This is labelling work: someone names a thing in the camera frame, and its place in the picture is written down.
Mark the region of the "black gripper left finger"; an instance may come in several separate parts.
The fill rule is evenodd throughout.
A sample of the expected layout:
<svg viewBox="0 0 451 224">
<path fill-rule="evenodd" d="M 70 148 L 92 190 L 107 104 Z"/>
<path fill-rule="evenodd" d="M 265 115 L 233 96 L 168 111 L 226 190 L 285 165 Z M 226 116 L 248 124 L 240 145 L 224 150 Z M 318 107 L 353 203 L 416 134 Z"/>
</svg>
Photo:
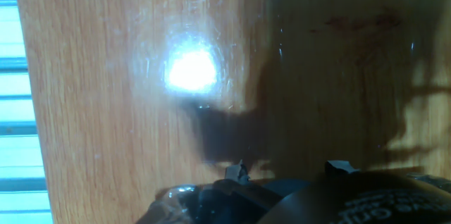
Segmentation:
<svg viewBox="0 0 451 224">
<path fill-rule="evenodd" d="M 249 180 L 243 162 L 207 185 L 178 185 L 153 201 L 137 224 L 258 223 L 282 196 Z"/>
</svg>

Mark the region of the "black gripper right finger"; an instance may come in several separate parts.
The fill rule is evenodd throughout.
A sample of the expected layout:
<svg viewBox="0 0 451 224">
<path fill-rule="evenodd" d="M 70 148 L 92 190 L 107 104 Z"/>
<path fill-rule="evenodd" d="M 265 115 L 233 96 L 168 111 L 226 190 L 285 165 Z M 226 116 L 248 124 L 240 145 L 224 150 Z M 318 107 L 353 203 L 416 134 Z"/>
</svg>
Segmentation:
<svg viewBox="0 0 451 224">
<path fill-rule="evenodd" d="M 359 172 L 359 169 L 354 168 L 349 161 L 332 160 L 325 163 L 326 175 L 346 175 Z"/>
</svg>

